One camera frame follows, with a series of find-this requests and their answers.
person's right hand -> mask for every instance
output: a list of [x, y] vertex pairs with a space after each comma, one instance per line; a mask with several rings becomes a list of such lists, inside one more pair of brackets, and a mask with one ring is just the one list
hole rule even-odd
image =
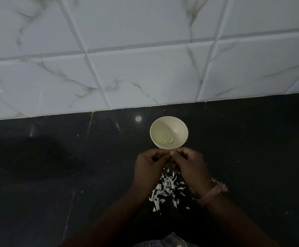
[[201, 153], [182, 147], [172, 150], [170, 156], [179, 166], [185, 182], [192, 191], [203, 197], [211, 190], [212, 187], [208, 184], [211, 177]]

finger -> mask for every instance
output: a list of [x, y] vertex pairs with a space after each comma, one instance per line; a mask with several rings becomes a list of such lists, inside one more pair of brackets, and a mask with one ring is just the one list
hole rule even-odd
[[169, 154], [170, 150], [168, 149], [158, 149], [158, 148], [154, 148], [154, 149], [150, 149], [146, 152], [144, 152], [144, 154], [146, 156], [148, 156], [149, 158], [154, 158], [156, 155], [162, 157], [163, 155], [167, 155]]
[[176, 151], [184, 156], [187, 156], [187, 159], [190, 159], [192, 156], [194, 156], [195, 151], [193, 149], [187, 148], [187, 147], [181, 147], [176, 149]]
[[161, 169], [169, 162], [170, 156], [164, 155], [158, 161], [154, 163], [154, 165], [160, 166]]
[[170, 156], [176, 161], [176, 163], [183, 167], [183, 165], [187, 164], [187, 159], [181, 156], [177, 151], [171, 151]]

tiled wall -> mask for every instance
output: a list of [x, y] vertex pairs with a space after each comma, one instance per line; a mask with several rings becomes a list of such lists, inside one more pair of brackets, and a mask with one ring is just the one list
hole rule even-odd
[[0, 119], [299, 92], [299, 0], [0, 0]]

hand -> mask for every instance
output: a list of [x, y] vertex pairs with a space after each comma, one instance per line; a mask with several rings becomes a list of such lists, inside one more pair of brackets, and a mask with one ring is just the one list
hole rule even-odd
[[212, 187], [208, 184], [211, 178], [202, 154], [183, 147], [171, 151], [170, 155], [179, 166], [181, 175], [191, 191], [195, 191], [200, 197], [205, 196]]
[[169, 153], [170, 150], [151, 149], [138, 155], [132, 189], [140, 199], [149, 197], [159, 183], [162, 169], [169, 162]]

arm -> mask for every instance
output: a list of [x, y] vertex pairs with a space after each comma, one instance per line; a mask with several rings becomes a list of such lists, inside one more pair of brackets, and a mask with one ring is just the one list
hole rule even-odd
[[[214, 187], [208, 184], [211, 177], [201, 153], [180, 148], [170, 155], [188, 186], [201, 198]], [[237, 246], [279, 246], [222, 193], [210, 200], [207, 209], [231, 243]]]
[[164, 165], [169, 161], [169, 150], [152, 149], [138, 155], [134, 181], [130, 189], [116, 200], [97, 220], [80, 234], [68, 239], [61, 247], [112, 246], [123, 227], [147, 199], [160, 180]]

